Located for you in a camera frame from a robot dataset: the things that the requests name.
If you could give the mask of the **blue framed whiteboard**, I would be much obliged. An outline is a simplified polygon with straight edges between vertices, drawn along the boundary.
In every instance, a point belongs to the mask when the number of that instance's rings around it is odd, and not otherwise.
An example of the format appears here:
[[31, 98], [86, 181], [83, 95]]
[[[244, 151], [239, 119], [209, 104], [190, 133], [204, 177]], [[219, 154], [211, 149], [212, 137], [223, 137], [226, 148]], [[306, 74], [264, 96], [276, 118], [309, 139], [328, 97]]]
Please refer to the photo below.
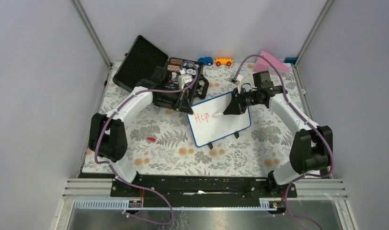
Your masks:
[[197, 147], [206, 146], [209, 142], [215, 142], [251, 126], [249, 111], [242, 115], [212, 116], [222, 113], [230, 100], [231, 95], [228, 92], [192, 106], [194, 114], [187, 114], [187, 119]]

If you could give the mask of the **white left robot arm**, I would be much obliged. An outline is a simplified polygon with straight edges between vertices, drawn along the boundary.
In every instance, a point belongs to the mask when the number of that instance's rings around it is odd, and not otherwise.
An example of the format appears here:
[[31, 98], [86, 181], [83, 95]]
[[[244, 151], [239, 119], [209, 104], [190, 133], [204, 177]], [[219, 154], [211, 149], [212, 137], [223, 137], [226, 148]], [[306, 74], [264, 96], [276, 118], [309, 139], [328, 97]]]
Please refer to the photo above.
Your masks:
[[121, 182], [122, 191], [129, 197], [136, 196], [140, 191], [139, 182], [134, 179], [137, 171], [125, 156], [127, 151], [127, 137], [125, 127], [147, 105], [152, 104], [156, 93], [187, 94], [202, 78], [198, 69], [191, 81], [182, 89], [161, 90], [149, 80], [140, 80], [129, 96], [114, 109], [102, 115], [96, 113], [92, 117], [89, 137], [89, 149], [94, 151], [94, 160], [97, 164], [108, 164]]

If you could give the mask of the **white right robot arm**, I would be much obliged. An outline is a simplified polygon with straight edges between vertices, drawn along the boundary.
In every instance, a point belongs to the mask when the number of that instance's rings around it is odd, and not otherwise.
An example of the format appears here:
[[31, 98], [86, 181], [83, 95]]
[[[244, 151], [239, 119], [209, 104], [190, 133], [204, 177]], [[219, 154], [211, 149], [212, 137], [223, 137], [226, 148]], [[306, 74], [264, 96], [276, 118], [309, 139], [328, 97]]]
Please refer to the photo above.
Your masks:
[[285, 184], [332, 166], [332, 130], [318, 125], [296, 108], [284, 86], [275, 86], [268, 71], [254, 73], [253, 81], [254, 88], [250, 91], [238, 85], [231, 92], [223, 114], [242, 115], [248, 107], [261, 104], [275, 113], [294, 136], [289, 161], [270, 172], [266, 184], [268, 195], [279, 197], [285, 191]]

